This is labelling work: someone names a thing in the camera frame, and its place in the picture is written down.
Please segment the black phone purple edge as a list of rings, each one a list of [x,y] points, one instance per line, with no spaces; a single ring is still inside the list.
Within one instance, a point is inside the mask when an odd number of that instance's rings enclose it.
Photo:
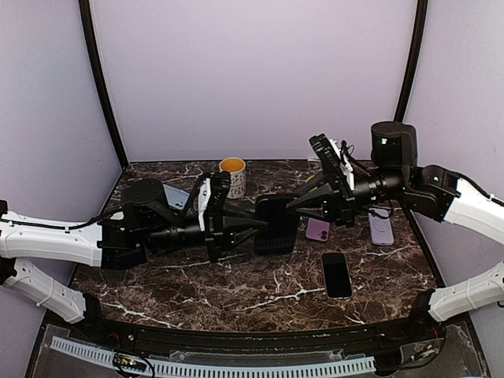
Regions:
[[[295,199],[296,196],[292,194],[262,195],[257,198],[257,219],[268,223],[261,237],[278,239],[296,235],[299,217],[286,211],[287,204]]]

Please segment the light blue phone case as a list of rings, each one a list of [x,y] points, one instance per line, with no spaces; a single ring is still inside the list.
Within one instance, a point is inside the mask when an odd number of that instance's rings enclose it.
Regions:
[[[187,204],[190,194],[186,191],[164,184],[163,188],[165,190],[165,195],[169,204],[169,207],[174,210],[182,211]]]

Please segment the pink phone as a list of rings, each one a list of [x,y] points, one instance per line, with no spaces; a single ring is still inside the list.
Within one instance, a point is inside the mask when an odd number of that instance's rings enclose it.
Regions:
[[[310,240],[327,242],[330,223],[323,220],[309,218],[306,225],[305,237]]]

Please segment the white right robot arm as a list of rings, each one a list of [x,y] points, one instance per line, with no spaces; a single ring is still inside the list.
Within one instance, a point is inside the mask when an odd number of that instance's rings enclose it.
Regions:
[[[503,202],[467,176],[439,165],[417,164],[414,126],[397,121],[372,125],[374,169],[355,176],[357,162],[345,142],[324,134],[310,138],[322,170],[286,206],[288,213],[351,227],[359,211],[394,200],[439,223],[460,225],[503,242]]]

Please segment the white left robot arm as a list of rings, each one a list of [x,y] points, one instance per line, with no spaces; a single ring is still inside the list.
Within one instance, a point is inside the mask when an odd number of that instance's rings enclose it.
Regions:
[[[190,194],[144,179],[123,190],[118,207],[83,223],[28,218],[2,202],[1,285],[105,343],[111,327],[101,318],[100,301],[66,287],[31,259],[127,270],[144,264],[149,253],[203,246],[216,262],[268,227],[253,213],[226,206],[229,190],[220,174],[200,177]]]

